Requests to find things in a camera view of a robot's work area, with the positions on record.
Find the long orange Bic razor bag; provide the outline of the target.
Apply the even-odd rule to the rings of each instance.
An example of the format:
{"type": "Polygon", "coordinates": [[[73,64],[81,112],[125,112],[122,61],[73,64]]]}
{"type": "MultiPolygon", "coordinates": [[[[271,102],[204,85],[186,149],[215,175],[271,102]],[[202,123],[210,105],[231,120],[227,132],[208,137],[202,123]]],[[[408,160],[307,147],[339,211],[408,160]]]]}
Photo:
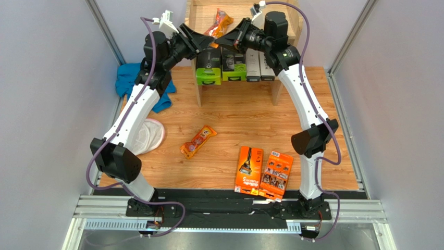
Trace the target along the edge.
{"type": "Polygon", "coordinates": [[[227,32],[228,27],[233,22],[234,19],[230,17],[224,10],[217,8],[214,23],[204,32],[204,35],[211,36],[214,39],[217,39],[227,32]]]}

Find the tall white razor box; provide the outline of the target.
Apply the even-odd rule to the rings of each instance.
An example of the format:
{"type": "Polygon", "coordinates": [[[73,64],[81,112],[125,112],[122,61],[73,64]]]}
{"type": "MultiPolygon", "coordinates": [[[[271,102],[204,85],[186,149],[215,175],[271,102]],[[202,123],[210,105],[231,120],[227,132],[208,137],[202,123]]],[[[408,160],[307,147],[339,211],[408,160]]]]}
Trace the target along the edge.
{"type": "Polygon", "coordinates": [[[261,80],[260,60],[258,51],[247,49],[245,53],[246,81],[259,82],[261,80]]]}

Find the white Harry's razor box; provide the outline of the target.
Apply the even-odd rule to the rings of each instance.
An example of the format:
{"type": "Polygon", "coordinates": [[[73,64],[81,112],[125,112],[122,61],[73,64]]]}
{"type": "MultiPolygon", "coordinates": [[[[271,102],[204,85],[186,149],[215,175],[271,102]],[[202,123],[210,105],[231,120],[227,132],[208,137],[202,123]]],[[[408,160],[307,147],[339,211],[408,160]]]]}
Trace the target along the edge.
{"type": "Polygon", "coordinates": [[[274,81],[275,73],[272,68],[270,68],[266,62],[265,54],[263,52],[259,52],[259,61],[260,61],[260,72],[261,72],[261,80],[262,81],[274,81]]]}

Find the orange Gillette Fusion5 razor box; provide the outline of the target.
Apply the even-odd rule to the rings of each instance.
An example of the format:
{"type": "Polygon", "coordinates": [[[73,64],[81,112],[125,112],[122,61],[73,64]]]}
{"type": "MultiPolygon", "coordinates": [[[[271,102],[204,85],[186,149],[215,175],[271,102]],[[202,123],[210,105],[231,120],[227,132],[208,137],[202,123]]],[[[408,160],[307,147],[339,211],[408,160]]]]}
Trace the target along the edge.
{"type": "Polygon", "coordinates": [[[260,148],[242,146],[237,164],[236,193],[258,196],[264,152],[260,148]]]}

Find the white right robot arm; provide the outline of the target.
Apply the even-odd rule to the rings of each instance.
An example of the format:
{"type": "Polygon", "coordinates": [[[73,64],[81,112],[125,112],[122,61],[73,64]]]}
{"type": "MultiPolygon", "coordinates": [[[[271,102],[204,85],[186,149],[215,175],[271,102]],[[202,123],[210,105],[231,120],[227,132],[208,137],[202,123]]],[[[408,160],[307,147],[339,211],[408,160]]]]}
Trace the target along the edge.
{"type": "Polygon", "coordinates": [[[245,53],[248,49],[262,52],[267,65],[290,94],[302,127],[301,132],[291,137],[301,162],[299,211],[308,218],[317,214],[324,205],[320,170],[326,160],[326,146],[334,139],[339,124],[336,119],[328,118],[317,101],[306,78],[300,53],[289,44],[287,32],[286,15],[271,11],[266,14],[262,29],[256,27],[251,19],[244,18],[215,43],[238,53],[245,53]]]}

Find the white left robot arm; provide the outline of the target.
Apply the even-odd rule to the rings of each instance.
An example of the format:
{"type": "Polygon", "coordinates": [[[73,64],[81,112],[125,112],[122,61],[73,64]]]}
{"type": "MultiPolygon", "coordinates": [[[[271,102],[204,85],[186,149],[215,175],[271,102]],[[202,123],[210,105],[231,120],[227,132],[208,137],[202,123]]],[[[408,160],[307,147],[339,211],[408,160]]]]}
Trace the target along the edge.
{"type": "Polygon", "coordinates": [[[155,214],[163,203],[141,173],[142,163],[133,152],[133,144],[172,80],[171,69],[183,59],[194,59],[213,41],[213,37],[195,32],[185,24],[172,34],[149,32],[131,97],[112,128],[90,144],[93,157],[88,166],[95,164],[100,172],[115,179],[131,195],[130,206],[141,208],[148,215],[155,214]]]}

